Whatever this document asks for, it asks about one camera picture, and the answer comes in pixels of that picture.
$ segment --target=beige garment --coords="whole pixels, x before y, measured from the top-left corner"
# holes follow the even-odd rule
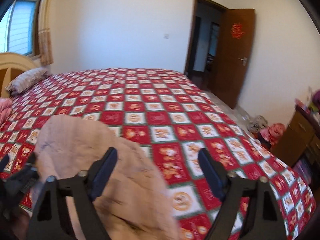
[[[160,172],[139,144],[116,137],[101,122],[66,115],[51,117],[42,127],[35,148],[40,180],[44,182],[50,175],[73,177],[89,169],[109,147],[117,149],[118,162],[94,206],[111,239],[179,239]],[[31,192],[34,203],[40,189],[37,185]],[[76,236],[85,239],[71,200],[68,207]]]

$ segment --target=headboard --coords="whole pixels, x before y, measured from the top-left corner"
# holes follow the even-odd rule
[[[26,56],[11,52],[0,53],[1,97],[9,97],[9,93],[5,90],[5,87],[13,79],[23,72],[36,67],[35,63]]]

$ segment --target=curtain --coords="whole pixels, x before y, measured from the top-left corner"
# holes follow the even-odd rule
[[[51,0],[41,0],[39,8],[39,49],[40,60],[43,66],[53,63],[52,47],[51,47],[51,32],[49,28],[49,13]]]

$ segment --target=metal bolt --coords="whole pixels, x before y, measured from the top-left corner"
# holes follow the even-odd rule
[[[47,182],[54,182],[57,178],[55,176],[49,176]]]
[[[228,176],[230,178],[235,178],[237,176],[237,174],[234,171],[230,171],[230,172],[228,172]]]
[[[79,171],[78,176],[79,177],[86,177],[88,175],[88,171]]]
[[[268,179],[266,177],[262,176],[262,177],[260,177],[260,181],[263,183],[267,183]]]

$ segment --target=bedspread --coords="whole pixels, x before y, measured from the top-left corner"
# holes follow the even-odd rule
[[[138,142],[162,172],[182,239],[203,239],[221,206],[197,161],[202,147],[227,171],[243,178],[269,178],[289,239],[298,235],[316,207],[297,173],[175,71],[113,68],[58,74],[15,98],[12,109],[0,129],[1,156],[10,156],[1,178],[23,167],[51,115],[99,120],[115,135]],[[28,194],[22,205],[31,208],[30,198]],[[243,198],[231,239],[239,237],[247,206]]]

